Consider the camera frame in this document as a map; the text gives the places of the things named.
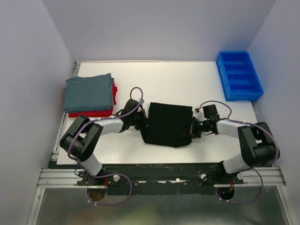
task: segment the black metal base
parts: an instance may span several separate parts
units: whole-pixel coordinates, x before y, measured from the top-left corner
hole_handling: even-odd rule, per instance
[[[104,165],[99,176],[122,173],[132,181],[133,195],[178,195],[178,194],[202,194],[214,195],[215,184],[242,184],[242,180],[236,178],[236,173],[225,174],[218,163],[200,164],[142,164],[142,165]],[[80,172],[82,181],[79,186],[101,186],[104,179],[95,179]],[[113,176],[108,177],[109,195],[128,195],[129,183],[121,177],[114,181]]]

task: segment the cable tie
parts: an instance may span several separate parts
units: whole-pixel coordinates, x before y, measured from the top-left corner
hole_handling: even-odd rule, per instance
[[[140,99],[140,102],[141,102],[140,104],[142,105],[142,104],[144,104],[145,101],[144,101],[143,98],[141,98],[141,99]]]

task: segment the gray-blue folded towel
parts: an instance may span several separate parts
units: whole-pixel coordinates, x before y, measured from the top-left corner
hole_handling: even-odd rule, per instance
[[[111,74],[72,77],[66,80],[64,110],[67,113],[110,110],[113,106]]]

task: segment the screw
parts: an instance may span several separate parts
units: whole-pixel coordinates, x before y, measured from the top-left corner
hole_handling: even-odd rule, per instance
[[[200,178],[201,178],[201,180],[203,180],[203,181],[206,181],[207,180],[207,176],[206,176],[206,174],[201,174],[200,175]]]
[[[238,173],[236,176],[239,180],[242,180],[244,178],[243,174],[241,173]]]
[[[114,176],[113,176],[113,180],[114,180],[115,182],[119,181],[119,180],[120,180],[120,176],[119,176],[119,175],[114,175]]]
[[[82,178],[82,177],[80,177],[80,176],[77,176],[77,177],[76,177],[76,180],[77,180],[77,181],[82,181],[82,180],[83,180],[83,178]]]

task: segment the glass panel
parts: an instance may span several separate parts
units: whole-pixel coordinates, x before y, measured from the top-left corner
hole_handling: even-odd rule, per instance
[[[237,187],[233,200],[247,201],[257,187]],[[109,196],[118,201],[122,196]],[[87,202],[82,188],[46,189],[39,225],[287,225],[276,187],[266,187],[250,205],[232,205],[214,195],[134,195],[118,206]]]

